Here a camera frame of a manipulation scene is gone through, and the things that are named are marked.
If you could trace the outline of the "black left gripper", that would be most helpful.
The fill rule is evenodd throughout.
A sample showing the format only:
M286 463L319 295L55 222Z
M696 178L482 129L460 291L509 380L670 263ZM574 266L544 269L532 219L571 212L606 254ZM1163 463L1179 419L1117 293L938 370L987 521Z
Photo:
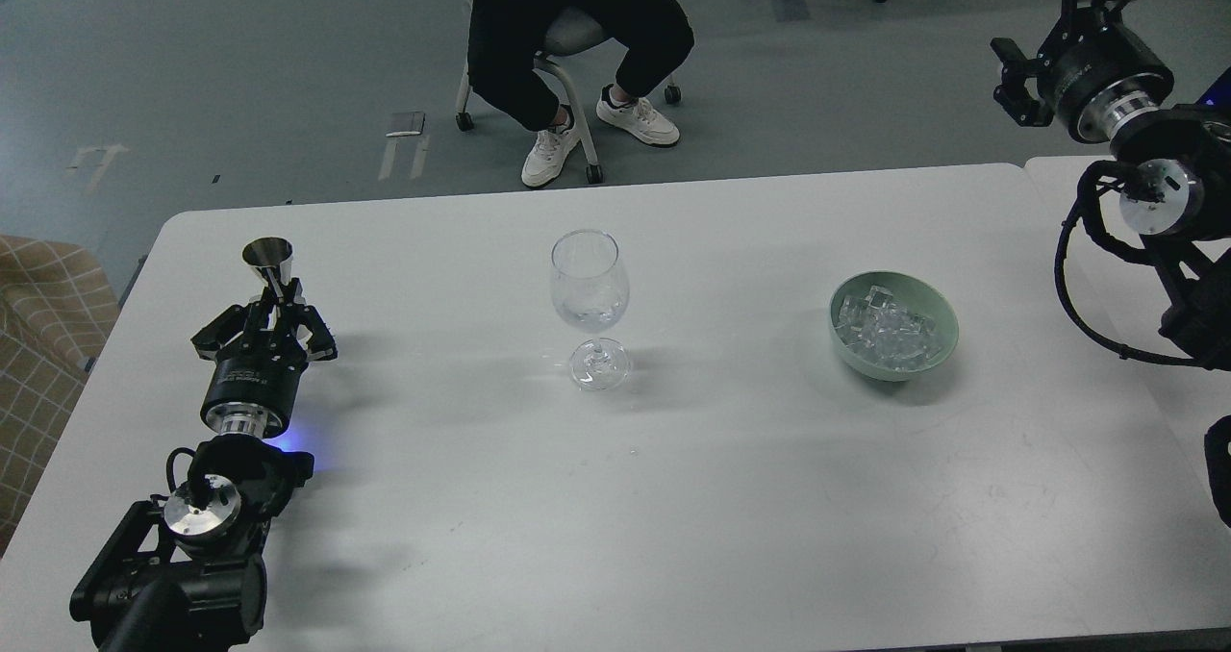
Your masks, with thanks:
M339 357L334 333L304 300L298 280L286 284L283 326L289 336L270 331L273 312L275 296L261 294L246 305L235 303L190 337L197 357L214 364L199 415L219 435L282 435L308 362Z

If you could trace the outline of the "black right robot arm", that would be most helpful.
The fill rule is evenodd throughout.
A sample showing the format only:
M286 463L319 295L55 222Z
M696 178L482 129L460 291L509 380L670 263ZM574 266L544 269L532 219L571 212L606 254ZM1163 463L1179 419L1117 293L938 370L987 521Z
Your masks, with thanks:
M1073 326L1125 360L1226 372L1230 258L1210 258L1201 244L1230 235L1229 78L1195 103L1166 106L1172 70L1125 25L1130 2L1061 0L1030 57L1014 41L993 38L993 100L1017 125L1059 121L1073 140L1112 149L1110 160L1080 176L1057 239L1054 284ZM1081 317L1066 280L1077 228L1121 262L1153 269L1168 300L1158 333L1177 356L1133 348Z

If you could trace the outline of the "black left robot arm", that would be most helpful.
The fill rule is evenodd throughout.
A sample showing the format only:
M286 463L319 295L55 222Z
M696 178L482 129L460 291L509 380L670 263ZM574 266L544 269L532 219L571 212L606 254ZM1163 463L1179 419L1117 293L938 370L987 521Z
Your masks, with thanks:
M213 432L167 455L166 495L137 499L70 595L100 651L229 651L263 629L263 547L275 517L314 476L311 451L273 445L311 362L336 342L295 278L193 337L213 364L201 416Z

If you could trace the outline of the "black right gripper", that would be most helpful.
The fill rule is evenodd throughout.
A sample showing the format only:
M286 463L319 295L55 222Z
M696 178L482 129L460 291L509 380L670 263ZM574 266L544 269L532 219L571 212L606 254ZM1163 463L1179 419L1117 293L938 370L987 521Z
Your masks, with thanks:
M1048 127L1054 114L1082 143L1112 139L1108 109L1144 92L1160 105L1174 75L1133 30L1121 9L1134 0L1061 0L1060 17L1034 58L1011 38L991 38L1001 63L993 100L1023 127Z

